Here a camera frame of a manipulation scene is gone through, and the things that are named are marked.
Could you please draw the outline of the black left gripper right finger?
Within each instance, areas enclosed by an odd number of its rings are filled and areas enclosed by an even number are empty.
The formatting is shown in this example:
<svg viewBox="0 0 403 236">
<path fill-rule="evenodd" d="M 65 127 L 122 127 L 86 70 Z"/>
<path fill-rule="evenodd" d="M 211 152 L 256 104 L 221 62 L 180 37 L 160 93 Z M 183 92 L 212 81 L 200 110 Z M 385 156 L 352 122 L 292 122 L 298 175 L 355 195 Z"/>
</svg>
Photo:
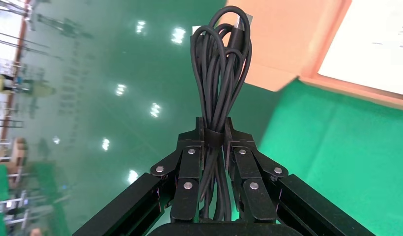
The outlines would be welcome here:
<svg viewBox="0 0 403 236">
<path fill-rule="evenodd" d="M 261 153 L 252 135 L 225 123 L 225 163 L 239 221 L 253 236 L 369 236 L 371 231 L 283 165 Z"/>
</svg>

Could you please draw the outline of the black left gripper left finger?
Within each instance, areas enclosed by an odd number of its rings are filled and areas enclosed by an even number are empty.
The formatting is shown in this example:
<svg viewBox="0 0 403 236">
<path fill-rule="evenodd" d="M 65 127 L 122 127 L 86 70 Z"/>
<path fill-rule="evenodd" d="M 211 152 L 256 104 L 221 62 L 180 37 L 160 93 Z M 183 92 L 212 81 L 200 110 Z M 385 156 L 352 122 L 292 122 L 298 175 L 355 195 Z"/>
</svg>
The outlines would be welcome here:
<svg viewBox="0 0 403 236">
<path fill-rule="evenodd" d="M 172 223 L 197 222 L 203 146 L 203 120 L 196 118 L 195 129 L 179 134 L 171 154 L 129 185 L 74 235 L 174 236 Z M 171 223 L 155 228 L 168 207 Z"/>
</svg>

